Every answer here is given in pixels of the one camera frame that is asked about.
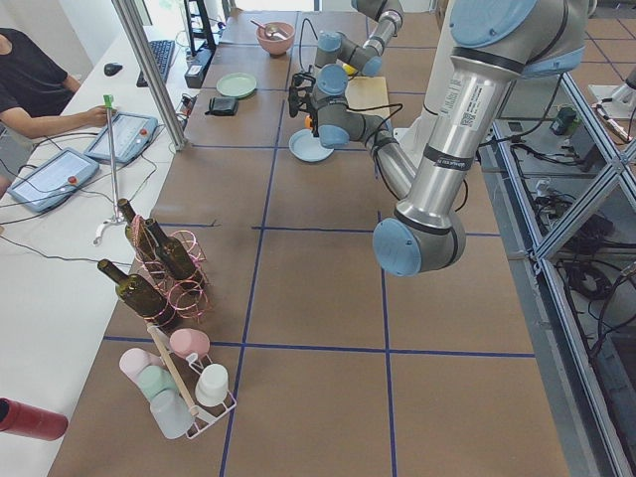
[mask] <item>white plate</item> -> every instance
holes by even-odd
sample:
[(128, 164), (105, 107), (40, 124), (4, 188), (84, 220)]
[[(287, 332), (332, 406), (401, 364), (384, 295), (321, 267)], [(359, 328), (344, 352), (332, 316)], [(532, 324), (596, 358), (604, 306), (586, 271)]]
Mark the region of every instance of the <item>white plate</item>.
[(217, 91), (223, 96), (247, 97), (256, 89), (256, 78), (247, 73), (230, 73), (217, 81)]
[(295, 132), (289, 139), (289, 149), (301, 161), (319, 162), (327, 159), (334, 152), (320, 144), (320, 138), (314, 137), (309, 129)]

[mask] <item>red can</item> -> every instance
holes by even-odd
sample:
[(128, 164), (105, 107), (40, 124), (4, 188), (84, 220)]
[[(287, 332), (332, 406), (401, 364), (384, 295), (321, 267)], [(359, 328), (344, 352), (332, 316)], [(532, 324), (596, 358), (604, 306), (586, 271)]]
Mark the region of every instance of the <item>red can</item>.
[(56, 440), (69, 425), (65, 415), (0, 398), (0, 431), (43, 440)]

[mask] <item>bottle neck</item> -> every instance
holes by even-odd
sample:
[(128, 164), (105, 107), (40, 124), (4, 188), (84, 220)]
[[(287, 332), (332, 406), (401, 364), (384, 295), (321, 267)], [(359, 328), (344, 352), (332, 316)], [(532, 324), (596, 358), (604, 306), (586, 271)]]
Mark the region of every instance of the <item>bottle neck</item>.
[(107, 259), (100, 260), (97, 264), (97, 269), (117, 284), (128, 278), (128, 275), (126, 275), (123, 271), (117, 268), (114, 263)]
[(166, 233), (163, 232), (161, 227), (159, 227), (157, 221), (155, 221), (154, 219), (147, 219), (145, 224), (146, 229), (150, 232), (150, 234), (152, 234), (155, 240), (157, 240), (157, 243), (159, 245), (162, 245), (168, 241), (168, 236), (166, 236)]
[(126, 219), (129, 225), (132, 225), (132, 221), (134, 220), (136, 214), (128, 199), (119, 199), (117, 201), (117, 209), (123, 214), (123, 217)]

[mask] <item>dark glass bottle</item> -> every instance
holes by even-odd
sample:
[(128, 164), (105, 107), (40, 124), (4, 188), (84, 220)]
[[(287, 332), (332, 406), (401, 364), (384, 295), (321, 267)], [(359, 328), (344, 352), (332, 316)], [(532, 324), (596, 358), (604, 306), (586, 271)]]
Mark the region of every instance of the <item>dark glass bottle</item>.
[(141, 221), (139, 222), (139, 238), (137, 244), (135, 244), (132, 229), (132, 222), (136, 216), (135, 211), (132, 209), (128, 199), (119, 199), (117, 201), (117, 208), (121, 211), (121, 214), (123, 214), (123, 217), (126, 220), (126, 238), (137, 252), (137, 257), (142, 261), (154, 282), (161, 282), (166, 277), (166, 272), (155, 256), (156, 244), (152, 235), (146, 230), (145, 221), (141, 218)]
[(171, 331), (183, 320), (168, 300), (143, 276), (136, 273), (127, 275), (107, 259), (100, 260), (97, 268), (116, 283), (117, 296), (146, 323), (157, 325), (163, 331)]
[(168, 237), (154, 219), (146, 220), (146, 228), (157, 242), (155, 255), (163, 262), (170, 276), (181, 281), (183, 288), (187, 290), (193, 292), (201, 290), (205, 285), (203, 275), (181, 241), (178, 238)]

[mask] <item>green plate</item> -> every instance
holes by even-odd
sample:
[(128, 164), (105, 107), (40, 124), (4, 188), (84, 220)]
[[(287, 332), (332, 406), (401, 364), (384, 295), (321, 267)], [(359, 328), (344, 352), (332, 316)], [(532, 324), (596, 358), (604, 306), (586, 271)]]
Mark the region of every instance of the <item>green plate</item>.
[(242, 98), (256, 89), (256, 78), (247, 73), (231, 73), (217, 81), (217, 91), (223, 96)]

